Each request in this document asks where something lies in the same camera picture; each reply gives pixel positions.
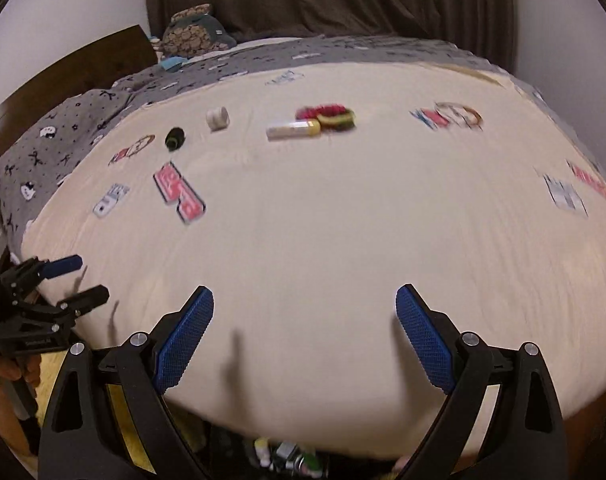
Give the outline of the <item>person's left hand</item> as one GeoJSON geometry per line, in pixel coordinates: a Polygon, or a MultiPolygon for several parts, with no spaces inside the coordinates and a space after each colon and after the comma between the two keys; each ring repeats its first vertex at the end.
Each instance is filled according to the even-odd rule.
{"type": "MultiPolygon", "coordinates": [[[[20,356],[19,361],[0,355],[0,381],[7,379],[14,382],[15,380],[24,379],[32,389],[36,389],[41,383],[41,364],[42,357],[39,354],[20,356]]],[[[1,385],[0,396],[4,396],[1,385]]]]}

